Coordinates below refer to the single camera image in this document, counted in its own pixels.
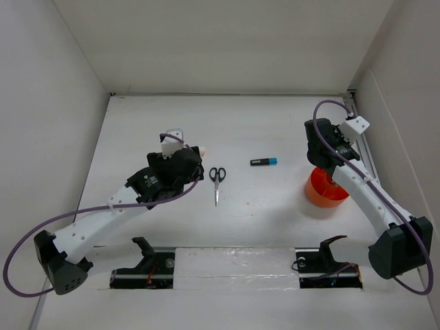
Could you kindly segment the black handled scissors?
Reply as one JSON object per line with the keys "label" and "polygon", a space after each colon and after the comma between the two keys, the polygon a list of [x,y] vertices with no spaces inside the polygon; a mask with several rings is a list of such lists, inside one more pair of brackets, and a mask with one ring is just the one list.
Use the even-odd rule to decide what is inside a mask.
{"label": "black handled scissors", "polygon": [[214,205],[219,203],[219,184],[226,178],[226,170],[223,167],[212,167],[209,171],[209,176],[214,183]]}

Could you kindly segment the blue black highlighter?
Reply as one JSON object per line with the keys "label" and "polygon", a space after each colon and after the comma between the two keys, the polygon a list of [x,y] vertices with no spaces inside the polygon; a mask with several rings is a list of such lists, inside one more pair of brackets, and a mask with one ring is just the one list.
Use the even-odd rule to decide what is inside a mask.
{"label": "blue black highlighter", "polygon": [[275,157],[252,159],[250,161],[250,166],[272,166],[272,165],[277,165],[277,163],[278,160]]}

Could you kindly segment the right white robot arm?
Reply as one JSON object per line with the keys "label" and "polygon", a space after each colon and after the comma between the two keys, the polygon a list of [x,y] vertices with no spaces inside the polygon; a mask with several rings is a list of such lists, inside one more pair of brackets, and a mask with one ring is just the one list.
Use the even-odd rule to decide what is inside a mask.
{"label": "right white robot arm", "polygon": [[307,158],[344,189],[365,214],[378,239],[368,248],[368,259],[384,279],[431,266],[433,226],[426,217],[416,218],[381,187],[352,147],[369,128],[363,117],[333,125],[326,118],[308,120]]}

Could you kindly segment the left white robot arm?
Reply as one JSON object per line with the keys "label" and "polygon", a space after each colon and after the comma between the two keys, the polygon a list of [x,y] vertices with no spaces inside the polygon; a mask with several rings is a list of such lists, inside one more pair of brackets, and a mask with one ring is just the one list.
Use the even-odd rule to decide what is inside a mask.
{"label": "left white robot arm", "polygon": [[122,268],[143,273],[154,266],[155,251],[141,236],[123,247],[102,246],[101,242],[129,220],[181,197],[186,184],[204,178],[204,168],[197,146],[185,146],[168,158],[149,153],[147,161],[148,166],[128,178],[103,210],[34,237],[38,261],[56,294],[74,291],[94,274]]}

